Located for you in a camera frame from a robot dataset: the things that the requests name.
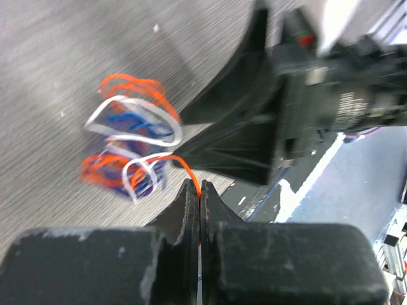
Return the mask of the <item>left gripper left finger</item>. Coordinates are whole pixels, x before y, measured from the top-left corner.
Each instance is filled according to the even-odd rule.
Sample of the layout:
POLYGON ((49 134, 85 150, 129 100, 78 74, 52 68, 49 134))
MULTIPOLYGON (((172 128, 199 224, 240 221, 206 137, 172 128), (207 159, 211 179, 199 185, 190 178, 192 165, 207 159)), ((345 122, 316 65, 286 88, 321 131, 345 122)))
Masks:
POLYGON ((195 304, 198 240, 191 180, 144 227, 30 229, 1 263, 1 303, 195 304))

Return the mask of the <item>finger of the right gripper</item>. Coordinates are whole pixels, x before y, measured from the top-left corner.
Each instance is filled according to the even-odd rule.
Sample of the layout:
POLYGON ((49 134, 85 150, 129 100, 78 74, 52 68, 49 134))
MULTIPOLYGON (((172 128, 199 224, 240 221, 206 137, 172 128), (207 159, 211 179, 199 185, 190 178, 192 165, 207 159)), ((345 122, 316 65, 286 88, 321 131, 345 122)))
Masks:
POLYGON ((271 185, 284 173, 276 126, 274 119, 224 119, 187 140, 174 154, 194 170, 257 186, 271 185))

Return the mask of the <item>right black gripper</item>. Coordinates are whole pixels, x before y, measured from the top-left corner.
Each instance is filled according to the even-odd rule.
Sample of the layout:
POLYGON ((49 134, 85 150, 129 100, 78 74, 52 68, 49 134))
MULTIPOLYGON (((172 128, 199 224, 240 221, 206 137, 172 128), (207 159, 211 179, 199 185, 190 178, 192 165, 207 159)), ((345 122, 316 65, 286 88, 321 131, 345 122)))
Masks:
POLYGON ((180 112, 186 125, 235 119, 276 125, 274 156, 297 159, 319 131, 358 133, 406 124, 406 45, 370 34, 317 54, 322 36, 296 9, 281 40, 266 45, 270 8, 253 8, 235 52, 180 112), (276 96, 279 112, 272 100, 276 96))

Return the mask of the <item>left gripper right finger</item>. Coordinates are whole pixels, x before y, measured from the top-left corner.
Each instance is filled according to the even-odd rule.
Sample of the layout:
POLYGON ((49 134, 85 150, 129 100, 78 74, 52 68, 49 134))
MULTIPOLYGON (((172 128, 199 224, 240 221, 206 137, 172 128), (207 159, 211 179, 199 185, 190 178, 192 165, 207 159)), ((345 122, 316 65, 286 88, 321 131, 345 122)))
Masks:
POLYGON ((200 200, 204 304, 384 304, 371 243, 346 224, 246 222, 209 181, 200 200))

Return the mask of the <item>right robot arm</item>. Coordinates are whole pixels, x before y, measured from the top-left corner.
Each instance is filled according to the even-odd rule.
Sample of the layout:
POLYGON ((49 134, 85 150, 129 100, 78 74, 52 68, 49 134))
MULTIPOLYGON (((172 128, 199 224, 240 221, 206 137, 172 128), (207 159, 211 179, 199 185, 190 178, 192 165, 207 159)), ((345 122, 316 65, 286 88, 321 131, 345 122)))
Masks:
POLYGON ((406 46, 389 46, 378 1, 363 5, 326 53, 326 27, 310 10, 281 14, 268 45, 271 8, 255 1, 226 65, 181 111, 206 129, 176 149, 190 167, 267 185, 309 156, 330 133, 406 124, 406 46))

